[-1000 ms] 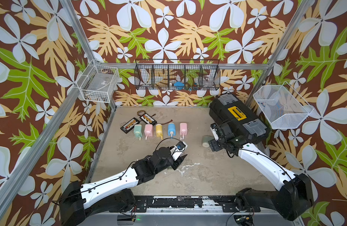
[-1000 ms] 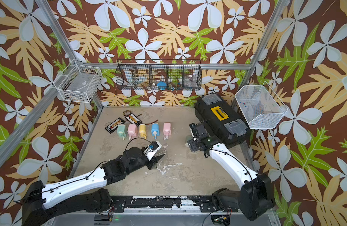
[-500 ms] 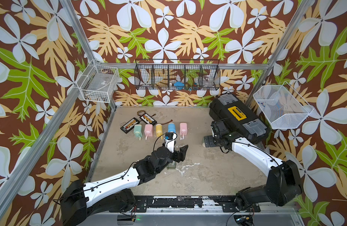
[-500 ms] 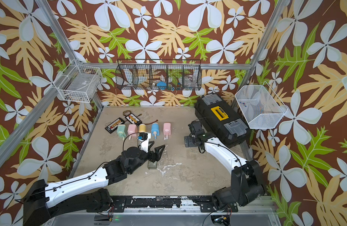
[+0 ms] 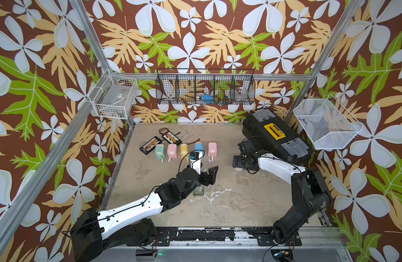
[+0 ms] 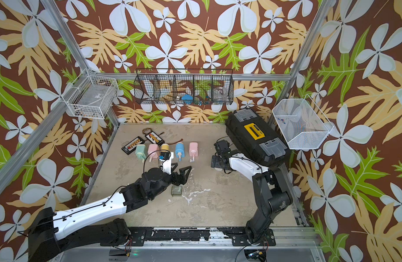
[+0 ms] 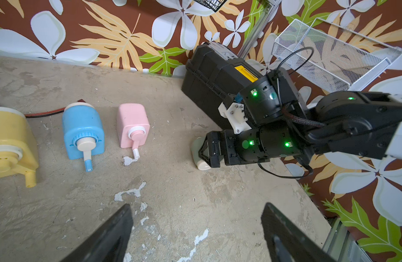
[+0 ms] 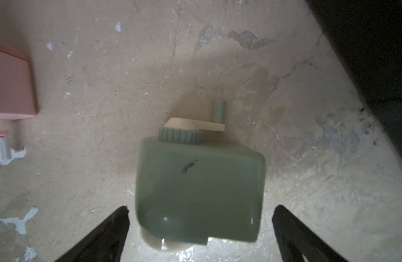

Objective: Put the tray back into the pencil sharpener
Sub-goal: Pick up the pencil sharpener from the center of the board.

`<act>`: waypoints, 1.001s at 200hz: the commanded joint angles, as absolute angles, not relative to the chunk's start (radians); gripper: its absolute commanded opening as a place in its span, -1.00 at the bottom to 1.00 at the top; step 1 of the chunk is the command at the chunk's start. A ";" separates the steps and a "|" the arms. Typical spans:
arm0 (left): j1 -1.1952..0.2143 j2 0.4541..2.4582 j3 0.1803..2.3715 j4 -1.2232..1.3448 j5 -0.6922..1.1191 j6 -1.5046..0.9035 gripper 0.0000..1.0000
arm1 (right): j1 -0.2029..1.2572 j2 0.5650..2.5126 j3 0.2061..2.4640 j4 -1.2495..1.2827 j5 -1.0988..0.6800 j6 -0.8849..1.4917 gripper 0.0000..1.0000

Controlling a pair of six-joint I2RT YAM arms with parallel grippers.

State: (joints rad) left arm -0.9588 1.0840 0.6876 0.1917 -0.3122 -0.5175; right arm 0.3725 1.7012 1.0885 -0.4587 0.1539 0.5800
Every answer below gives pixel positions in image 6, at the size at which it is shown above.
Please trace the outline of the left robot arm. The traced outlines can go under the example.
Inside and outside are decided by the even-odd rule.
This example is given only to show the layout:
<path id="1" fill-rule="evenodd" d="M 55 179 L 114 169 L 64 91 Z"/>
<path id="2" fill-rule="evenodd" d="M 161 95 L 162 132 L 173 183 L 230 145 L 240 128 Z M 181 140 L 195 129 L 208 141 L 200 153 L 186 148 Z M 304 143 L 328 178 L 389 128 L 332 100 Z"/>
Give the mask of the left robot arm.
<path id="1" fill-rule="evenodd" d="M 171 184 L 185 185 L 191 169 L 165 172 L 151 168 L 136 182 L 120 186 L 99 201 L 65 211 L 44 208 L 24 232 L 28 260 L 47 262 L 64 251 L 94 243 L 112 247 L 127 243 L 131 232 L 119 216 L 147 205 Z"/>

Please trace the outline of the blue pencil sharpener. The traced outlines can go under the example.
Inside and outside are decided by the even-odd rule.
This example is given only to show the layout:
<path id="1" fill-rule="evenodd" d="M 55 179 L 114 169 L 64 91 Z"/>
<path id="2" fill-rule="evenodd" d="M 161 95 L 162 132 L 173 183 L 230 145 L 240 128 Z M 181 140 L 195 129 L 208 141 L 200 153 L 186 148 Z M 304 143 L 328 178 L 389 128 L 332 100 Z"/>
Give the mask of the blue pencil sharpener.
<path id="1" fill-rule="evenodd" d="M 181 161 L 185 157 L 185 146 L 182 142 L 176 144 L 175 154 L 178 157 L 179 161 Z"/>

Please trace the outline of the pink pencil sharpener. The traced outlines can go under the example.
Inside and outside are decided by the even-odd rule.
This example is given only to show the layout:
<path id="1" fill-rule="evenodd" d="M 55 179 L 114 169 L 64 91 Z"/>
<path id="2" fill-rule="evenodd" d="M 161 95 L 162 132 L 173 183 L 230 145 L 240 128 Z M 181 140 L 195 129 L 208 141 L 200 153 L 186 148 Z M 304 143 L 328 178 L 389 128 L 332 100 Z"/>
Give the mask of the pink pencil sharpener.
<path id="1" fill-rule="evenodd" d="M 189 156 L 190 156 L 190 162 L 194 162 L 195 158 L 198 157 L 198 143 L 197 142 L 190 142 Z"/>
<path id="2" fill-rule="evenodd" d="M 160 153 L 160 148 L 157 144 L 150 144 L 148 147 L 148 158 L 149 162 L 152 162 L 153 159 L 158 159 Z"/>

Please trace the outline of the green pencil sharpener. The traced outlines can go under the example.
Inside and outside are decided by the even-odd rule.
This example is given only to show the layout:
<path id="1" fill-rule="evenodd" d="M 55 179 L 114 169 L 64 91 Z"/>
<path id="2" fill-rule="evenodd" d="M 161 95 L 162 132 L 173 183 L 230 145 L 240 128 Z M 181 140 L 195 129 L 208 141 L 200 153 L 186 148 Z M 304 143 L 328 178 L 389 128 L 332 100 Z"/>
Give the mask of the green pencil sharpener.
<path id="1" fill-rule="evenodd" d="M 139 160 L 144 162 L 147 158 L 148 150 L 144 144 L 139 144 L 136 146 L 135 154 Z"/>

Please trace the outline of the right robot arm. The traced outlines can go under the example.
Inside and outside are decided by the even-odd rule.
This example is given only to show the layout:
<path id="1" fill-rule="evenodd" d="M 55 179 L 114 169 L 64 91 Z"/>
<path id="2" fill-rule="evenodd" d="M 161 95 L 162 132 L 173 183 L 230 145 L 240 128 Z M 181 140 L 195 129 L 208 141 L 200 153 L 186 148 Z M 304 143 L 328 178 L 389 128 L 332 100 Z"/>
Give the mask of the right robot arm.
<path id="1" fill-rule="evenodd" d="M 259 241 L 276 216 L 293 202 L 284 175 L 278 168 L 260 165 L 240 151 L 231 150 L 226 140 L 217 141 L 214 147 L 216 153 L 212 156 L 212 168 L 237 171 L 252 182 L 257 209 L 246 223 L 245 234 L 250 243 Z"/>

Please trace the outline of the yellow pencil sharpener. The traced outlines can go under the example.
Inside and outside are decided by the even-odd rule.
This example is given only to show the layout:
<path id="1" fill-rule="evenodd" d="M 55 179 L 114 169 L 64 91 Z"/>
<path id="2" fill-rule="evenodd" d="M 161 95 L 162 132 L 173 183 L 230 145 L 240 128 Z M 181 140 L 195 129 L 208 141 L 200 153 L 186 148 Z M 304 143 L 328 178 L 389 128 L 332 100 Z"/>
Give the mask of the yellow pencil sharpener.
<path id="1" fill-rule="evenodd" d="M 161 153 L 170 153 L 168 144 L 164 143 L 161 145 Z"/>

